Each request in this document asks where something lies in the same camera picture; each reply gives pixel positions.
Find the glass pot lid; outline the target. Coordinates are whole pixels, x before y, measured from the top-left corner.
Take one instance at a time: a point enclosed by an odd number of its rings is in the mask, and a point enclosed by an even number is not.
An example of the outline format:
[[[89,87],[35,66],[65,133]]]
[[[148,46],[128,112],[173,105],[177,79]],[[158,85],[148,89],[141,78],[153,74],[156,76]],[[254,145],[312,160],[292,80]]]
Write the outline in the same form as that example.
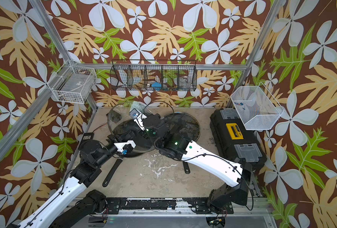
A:
[[[122,102],[117,105],[115,105],[107,114],[107,120],[110,123],[111,129],[113,129],[114,124],[118,124],[120,121],[125,121],[125,120],[133,120],[129,112],[131,111],[131,105],[133,102]],[[153,115],[153,113],[146,107],[144,108],[144,111],[142,112],[147,116]]]
[[[196,118],[184,112],[175,112],[164,116],[163,120],[172,128],[175,124],[180,124],[179,133],[193,141],[200,137],[200,125]]]

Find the green microfibre cloth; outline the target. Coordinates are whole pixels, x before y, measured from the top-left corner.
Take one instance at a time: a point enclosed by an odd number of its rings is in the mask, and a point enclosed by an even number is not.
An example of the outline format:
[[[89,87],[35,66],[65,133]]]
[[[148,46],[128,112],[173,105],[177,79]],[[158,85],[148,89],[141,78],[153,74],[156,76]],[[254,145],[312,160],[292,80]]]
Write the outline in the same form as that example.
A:
[[[138,112],[143,112],[145,108],[145,105],[139,103],[139,102],[133,102],[131,105],[131,110],[136,109]]]

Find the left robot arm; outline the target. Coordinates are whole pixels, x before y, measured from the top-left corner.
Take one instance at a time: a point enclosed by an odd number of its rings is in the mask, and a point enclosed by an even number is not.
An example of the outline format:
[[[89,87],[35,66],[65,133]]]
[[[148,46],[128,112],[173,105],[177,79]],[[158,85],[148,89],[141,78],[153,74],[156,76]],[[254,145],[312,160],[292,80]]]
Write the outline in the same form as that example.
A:
[[[110,135],[108,145],[98,140],[86,140],[80,145],[80,163],[69,173],[62,186],[32,215],[10,228],[70,228],[83,217],[101,212],[106,205],[105,195],[90,192],[69,210],[66,207],[85,191],[102,172],[101,167],[116,154],[131,152],[136,134],[129,130],[121,135]]]

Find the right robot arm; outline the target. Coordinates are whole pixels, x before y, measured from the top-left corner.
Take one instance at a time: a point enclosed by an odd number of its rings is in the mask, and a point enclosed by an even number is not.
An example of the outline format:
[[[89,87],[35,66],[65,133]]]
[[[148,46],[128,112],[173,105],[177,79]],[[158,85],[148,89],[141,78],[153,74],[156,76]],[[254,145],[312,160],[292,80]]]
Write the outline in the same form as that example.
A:
[[[191,123],[177,113],[171,114],[168,119],[132,108],[129,115],[161,155],[196,165],[224,182],[208,197],[207,205],[211,211],[219,213],[231,203],[247,206],[252,173],[249,163],[243,160],[229,161],[199,145],[189,133],[182,133],[182,129]]]

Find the left black frying pan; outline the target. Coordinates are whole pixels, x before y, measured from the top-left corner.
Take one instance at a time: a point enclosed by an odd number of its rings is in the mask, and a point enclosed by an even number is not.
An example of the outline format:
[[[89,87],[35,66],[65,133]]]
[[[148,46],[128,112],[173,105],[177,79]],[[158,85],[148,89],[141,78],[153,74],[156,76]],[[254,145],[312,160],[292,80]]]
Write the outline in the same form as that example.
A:
[[[114,136],[121,136],[126,133],[132,136],[132,139],[136,143],[136,147],[131,151],[124,152],[123,154],[119,154],[116,159],[115,164],[107,174],[107,177],[104,179],[102,186],[107,187],[109,182],[111,181],[114,173],[123,162],[123,158],[133,158],[138,157],[144,153],[151,152],[153,148],[153,144],[148,138],[145,131],[143,131],[133,120],[125,120],[120,121],[118,124],[113,125],[113,129],[110,127],[110,123],[108,123],[109,130]]]

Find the black frying pan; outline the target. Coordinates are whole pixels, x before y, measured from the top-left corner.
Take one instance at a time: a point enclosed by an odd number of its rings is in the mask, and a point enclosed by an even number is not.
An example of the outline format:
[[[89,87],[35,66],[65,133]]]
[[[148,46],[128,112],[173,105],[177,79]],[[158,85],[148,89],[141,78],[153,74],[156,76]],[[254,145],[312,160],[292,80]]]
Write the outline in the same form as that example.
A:
[[[184,168],[184,172],[185,174],[190,174],[190,168],[189,168],[189,165],[186,161],[183,161],[183,168]]]
[[[109,182],[111,181],[114,173],[123,162],[123,158],[133,158],[138,157],[144,153],[151,152],[153,148],[153,144],[148,138],[145,131],[143,131],[133,120],[125,120],[120,121],[118,124],[113,125],[113,129],[110,127],[110,123],[108,123],[109,130],[114,136],[121,136],[126,133],[132,136],[132,139],[136,143],[136,147],[131,151],[124,152],[123,154],[119,154],[116,159],[115,164],[107,174],[107,177],[104,179],[102,186],[107,187]]]

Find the black power adapter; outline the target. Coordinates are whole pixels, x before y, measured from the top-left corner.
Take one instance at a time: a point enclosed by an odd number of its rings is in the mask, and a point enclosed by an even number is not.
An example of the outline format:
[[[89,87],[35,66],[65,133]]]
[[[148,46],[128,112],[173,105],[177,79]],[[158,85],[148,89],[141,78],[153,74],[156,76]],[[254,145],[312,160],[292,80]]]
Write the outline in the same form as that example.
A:
[[[84,133],[83,136],[80,139],[79,147],[78,149],[80,150],[81,147],[87,142],[92,140],[94,137],[94,133]]]

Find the blue object in basket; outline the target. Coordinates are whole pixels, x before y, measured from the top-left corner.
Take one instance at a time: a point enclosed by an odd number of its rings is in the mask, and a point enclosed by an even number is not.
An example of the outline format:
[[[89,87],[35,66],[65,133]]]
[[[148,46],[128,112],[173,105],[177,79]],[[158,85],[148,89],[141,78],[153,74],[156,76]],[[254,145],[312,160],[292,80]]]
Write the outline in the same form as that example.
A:
[[[160,91],[162,89],[162,84],[158,82],[154,82],[151,85],[151,88],[154,89],[155,91]]]

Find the right black frying pan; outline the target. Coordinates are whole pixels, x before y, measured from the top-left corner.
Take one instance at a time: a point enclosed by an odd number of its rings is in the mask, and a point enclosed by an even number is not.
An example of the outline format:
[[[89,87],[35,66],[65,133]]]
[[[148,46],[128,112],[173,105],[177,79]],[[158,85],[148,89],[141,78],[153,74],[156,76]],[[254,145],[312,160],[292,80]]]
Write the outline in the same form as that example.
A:
[[[185,174],[190,174],[190,168],[189,168],[189,165],[186,161],[183,161],[183,168],[184,168],[184,172]]]

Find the black tool case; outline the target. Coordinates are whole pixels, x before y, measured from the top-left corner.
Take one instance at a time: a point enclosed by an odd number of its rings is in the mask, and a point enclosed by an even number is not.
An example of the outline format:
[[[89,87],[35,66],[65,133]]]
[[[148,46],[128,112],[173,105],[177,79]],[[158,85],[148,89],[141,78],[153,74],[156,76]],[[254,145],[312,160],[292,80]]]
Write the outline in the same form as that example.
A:
[[[234,108],[219,109],[210,116],[210,129],[219,155],[227,160],[244,160],[254,171],[264,167],[267,157],[253,131],[246,130]]]

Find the white mesh basket right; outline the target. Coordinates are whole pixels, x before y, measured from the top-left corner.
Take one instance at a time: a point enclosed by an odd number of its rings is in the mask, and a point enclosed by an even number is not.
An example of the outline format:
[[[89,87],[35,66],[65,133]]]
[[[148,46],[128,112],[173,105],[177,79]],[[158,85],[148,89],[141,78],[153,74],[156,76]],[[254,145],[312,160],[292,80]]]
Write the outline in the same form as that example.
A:
[[[284,113],[284,108],[264,85],[240,86],[232,93],[231,100],[249,131],[271,130]]]

